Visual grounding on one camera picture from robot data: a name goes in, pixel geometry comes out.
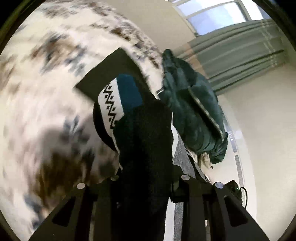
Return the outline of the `black patterned knit garment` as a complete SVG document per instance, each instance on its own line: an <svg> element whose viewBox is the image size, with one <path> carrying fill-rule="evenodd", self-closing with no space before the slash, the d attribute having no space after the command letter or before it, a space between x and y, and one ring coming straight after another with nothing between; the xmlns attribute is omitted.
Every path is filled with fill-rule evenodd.
<svg viewBox="0 0 296 241"><path fill-rule="evenodd" d="M206 180L172 125L170 109L120 74L100 91L93 119L119 155L111 239L206 240Z"/></svg>

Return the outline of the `white floral bed sheet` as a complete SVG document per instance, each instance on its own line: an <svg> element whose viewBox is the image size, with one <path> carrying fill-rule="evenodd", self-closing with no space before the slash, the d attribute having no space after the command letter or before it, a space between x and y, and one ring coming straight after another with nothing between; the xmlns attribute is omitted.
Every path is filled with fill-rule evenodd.
<svg viewBox="0 0 296 241"><path fill-rule="evenodd" d="M150 88L161 54L132 21L101 1L46 1L1 54L1 212L28 240L67 192L118 168L93 125L93 102L75 85L122 48Z"/></svg>

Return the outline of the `dark green quilted jacket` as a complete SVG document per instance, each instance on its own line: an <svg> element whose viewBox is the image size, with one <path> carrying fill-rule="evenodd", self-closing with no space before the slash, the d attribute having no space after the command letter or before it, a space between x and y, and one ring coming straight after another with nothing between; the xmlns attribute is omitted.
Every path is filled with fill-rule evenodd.
<svg viewBox="0 0 296 241"><path fill-rule="evenodd" d="M173 125L187 149L223 161L228 145L218 98L208 80L170 49L162 55L163 87L158 97L173 112Z"/></svg>

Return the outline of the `flat black storage box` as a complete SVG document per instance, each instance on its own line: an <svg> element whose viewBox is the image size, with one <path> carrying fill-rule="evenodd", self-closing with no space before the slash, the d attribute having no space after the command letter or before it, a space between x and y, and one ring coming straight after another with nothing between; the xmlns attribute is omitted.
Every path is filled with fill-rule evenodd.
<svg viewBox="0 0 296 241"><path fill-rule="evenodd" d="M75 88L95 101L103 88L120 74L131 75L139 89L149 90L143 71L122 48L118 48L92 68Z"/></svg>

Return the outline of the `grey green curtain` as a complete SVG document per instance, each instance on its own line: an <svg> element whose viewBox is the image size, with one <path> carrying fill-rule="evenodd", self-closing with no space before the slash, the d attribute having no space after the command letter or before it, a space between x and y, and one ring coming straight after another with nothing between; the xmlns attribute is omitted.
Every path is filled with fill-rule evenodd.
<svg viewBox="0 0 296 241"><path fill-rule="evenodd" d="M173 51L206 77L217 94L284 64L285 35L273 20L224 27Z"/></svg>

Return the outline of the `window with white frame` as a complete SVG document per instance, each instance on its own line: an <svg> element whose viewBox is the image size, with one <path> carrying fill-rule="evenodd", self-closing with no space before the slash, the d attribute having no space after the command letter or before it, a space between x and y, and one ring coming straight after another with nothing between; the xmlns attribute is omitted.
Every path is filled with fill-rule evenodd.
<svg viewBox="0 0 296 241"><path fill-rule="evenodd" d="M252 0L179 0L169 2L196 37L238 23L270 18Z"/></svg>

